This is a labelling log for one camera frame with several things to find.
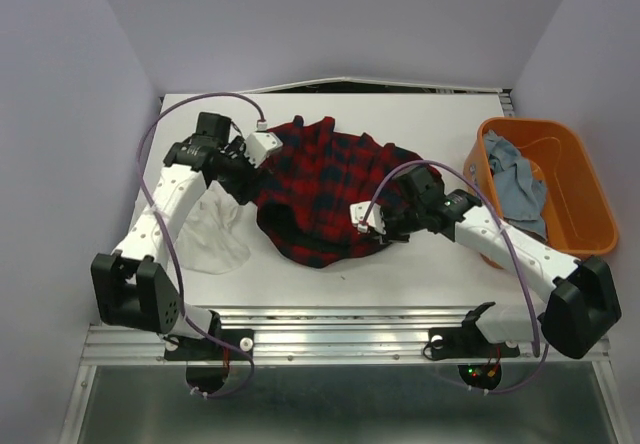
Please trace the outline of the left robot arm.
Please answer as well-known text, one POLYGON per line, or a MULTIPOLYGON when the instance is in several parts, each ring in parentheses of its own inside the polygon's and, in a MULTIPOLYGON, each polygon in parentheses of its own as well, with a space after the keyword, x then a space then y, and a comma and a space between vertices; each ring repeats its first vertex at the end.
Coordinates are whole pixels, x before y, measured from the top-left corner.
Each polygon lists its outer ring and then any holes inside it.
POLYGON ((222 346, 219 315, 187 304, 184 270, 213 275, 243 266, 251 253, 232 227, 282 143, 264 125, 231 136, 233 121, 202 112, 196 130, 171 146, 147 201, 126 236, 91 264, 101 320, 188 339, 199 357, 222 346))

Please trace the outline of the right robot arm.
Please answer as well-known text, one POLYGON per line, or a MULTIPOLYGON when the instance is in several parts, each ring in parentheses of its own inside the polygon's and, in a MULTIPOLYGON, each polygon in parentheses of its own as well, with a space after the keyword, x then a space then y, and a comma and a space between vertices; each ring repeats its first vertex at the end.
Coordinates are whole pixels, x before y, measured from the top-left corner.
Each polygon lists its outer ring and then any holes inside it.
POLYGON ((395 182, 403 203, 384 208, 376 199, 351 207, 352 223, 382 243, 406 242, 428 231, 481 254, 516 276, 523 308, 485 302, 454 328, 432 330, 425 346, 431 360, 484 357, 508 344, 543 344, 583 358, 620 320, 621 307, 608 264, 554 250, 507 224, 479 190, 447 192, 430 162, 411 161, 380 183, 395 182))

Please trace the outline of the red black plaid skirt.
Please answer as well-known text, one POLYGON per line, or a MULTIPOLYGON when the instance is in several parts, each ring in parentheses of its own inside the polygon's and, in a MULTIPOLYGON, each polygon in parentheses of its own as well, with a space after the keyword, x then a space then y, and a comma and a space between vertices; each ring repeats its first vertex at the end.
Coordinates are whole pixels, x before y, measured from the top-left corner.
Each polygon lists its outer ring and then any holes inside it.
POLYGON ((307 125, 296 116, 269 131, 283 147, 265 162, 252 202, 258 227, 277 251, 321 269, 386 249, 357 231, 349 208, 370 200, 393 169, 420 156, 366 133, 340 133, 332 117, 307 125))

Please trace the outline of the white skirt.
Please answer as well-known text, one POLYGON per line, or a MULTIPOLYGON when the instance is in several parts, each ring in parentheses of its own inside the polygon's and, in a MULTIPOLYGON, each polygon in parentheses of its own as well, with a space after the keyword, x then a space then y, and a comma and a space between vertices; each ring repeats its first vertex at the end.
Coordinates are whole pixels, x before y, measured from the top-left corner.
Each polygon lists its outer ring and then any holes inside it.
POLYGON ((182 268, 221 275, 242 267, 248 246, 234 233, 241 206, 218 182, 212 182, 192 208, 176 241, 182 268))

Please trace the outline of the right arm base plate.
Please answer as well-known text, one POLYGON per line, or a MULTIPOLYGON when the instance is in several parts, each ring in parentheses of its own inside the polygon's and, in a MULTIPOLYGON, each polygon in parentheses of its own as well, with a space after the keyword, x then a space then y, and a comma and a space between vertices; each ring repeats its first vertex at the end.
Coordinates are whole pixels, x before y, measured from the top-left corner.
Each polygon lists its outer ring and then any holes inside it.
POLYGON ((518 346, 509 347, 505 343, 490 343, 477 329, 435 327, 428 331, 428 339, 422 348, 422 354, 431 361, 489 357, 516 358, 520 356, 520 350, 518 346))

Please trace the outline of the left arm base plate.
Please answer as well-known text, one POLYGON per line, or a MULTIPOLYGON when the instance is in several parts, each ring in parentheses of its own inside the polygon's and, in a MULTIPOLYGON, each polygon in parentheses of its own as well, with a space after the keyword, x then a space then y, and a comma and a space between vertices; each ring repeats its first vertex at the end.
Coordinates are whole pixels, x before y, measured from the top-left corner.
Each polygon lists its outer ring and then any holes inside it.
MULTIPOLYGON (((253 329, 223 329, 219 339, 246 354, 253 355, 255 343, 253 329)), ((236 351, 229 352, 223 346, 215 344, 208 339, 194 340, 175 336, 165 340, 163 358, 169 362, 222 362, 224 359, 247 361, 246 357, 236 351)))

